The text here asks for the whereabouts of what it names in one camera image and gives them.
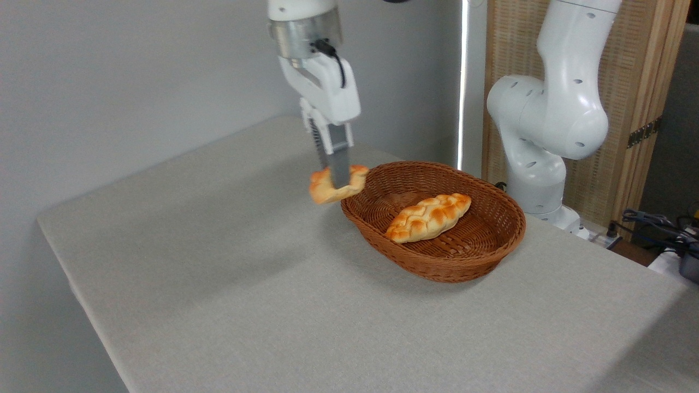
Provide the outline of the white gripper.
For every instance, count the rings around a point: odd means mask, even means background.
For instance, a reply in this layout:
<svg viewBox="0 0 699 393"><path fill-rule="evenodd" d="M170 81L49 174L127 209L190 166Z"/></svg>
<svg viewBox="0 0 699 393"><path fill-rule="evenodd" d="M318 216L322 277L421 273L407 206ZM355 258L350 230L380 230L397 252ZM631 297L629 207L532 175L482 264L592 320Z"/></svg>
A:
<svg viewBox="0 0 699 393"><path fill-rule="evenodd" d="M356 81L347 60L339 63L334 57L319 54L304 59L300 69L290 60L277 58L284 76L300 96L300 111L306 131L311 135L321 169L329 167L334 188L350 183L350 149L353 147L350 122L360 115L360 100ZM316 109L330 122L317 127Z"/></svg>

